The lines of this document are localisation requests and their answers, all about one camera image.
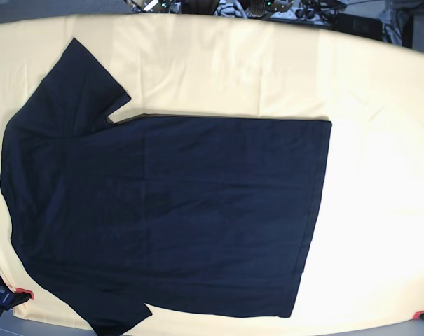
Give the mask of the left red-black table clamp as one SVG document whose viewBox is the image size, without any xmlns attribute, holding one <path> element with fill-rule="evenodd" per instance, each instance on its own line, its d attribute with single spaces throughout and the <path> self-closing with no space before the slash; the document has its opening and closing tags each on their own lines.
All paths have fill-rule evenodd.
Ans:
<svg viewBox="0 0 424 336">
<path fill-rule="evenodd" d="M 34 293 L 32 291 L 22 288 L 10 290 L 0 277 L 0 318 L 4 312 L 33 299 Z"/>
</svg>

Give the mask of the black box on floor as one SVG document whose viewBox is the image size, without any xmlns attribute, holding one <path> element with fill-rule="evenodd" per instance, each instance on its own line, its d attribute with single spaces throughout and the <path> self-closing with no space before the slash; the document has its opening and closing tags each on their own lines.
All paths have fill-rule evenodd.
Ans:
<svg viewBox="0 0 424 336">
<path fill-rule="evenodd" d="M 333 30 L 380 41 L 383 36 L 383 23 L 375 18 L 339 13 L 335 18 Z"/>
</svg>

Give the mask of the dark navy T-shirt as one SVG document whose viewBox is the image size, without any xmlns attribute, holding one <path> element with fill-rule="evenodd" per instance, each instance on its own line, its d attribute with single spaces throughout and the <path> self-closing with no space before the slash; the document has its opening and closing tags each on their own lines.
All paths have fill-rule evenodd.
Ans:
<svg viewBox="0 0 424 336">
<path fill-rule="evenodd" d="M 38 285 L 98 335 L 150 307 L 292 314 L 319 213 L 331 123 L 147 116 L 77 40 L 9 120 L 0 189 Z"/>
</svg>

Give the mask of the yellow table cloth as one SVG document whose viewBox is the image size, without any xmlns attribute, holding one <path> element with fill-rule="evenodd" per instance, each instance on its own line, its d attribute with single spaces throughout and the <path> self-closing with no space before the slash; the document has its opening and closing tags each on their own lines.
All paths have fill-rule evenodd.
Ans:
<svg viewBox="0 0 424 336">
<path fill-rule="evenodd" d="M 321 29 L 194 15 L 71 15 L 0 24 L 4 128 L 72 39 L 128 91 L 112 115 L 332 122 L 320 214 L 290 318 L 153 308 L 133 335 L 325 335 L 424 310 L 424 54 Z M 0 193 L 0 275 L 34 293 L 16 321 L 89 325 L 25 272 Z"/>
</svg>

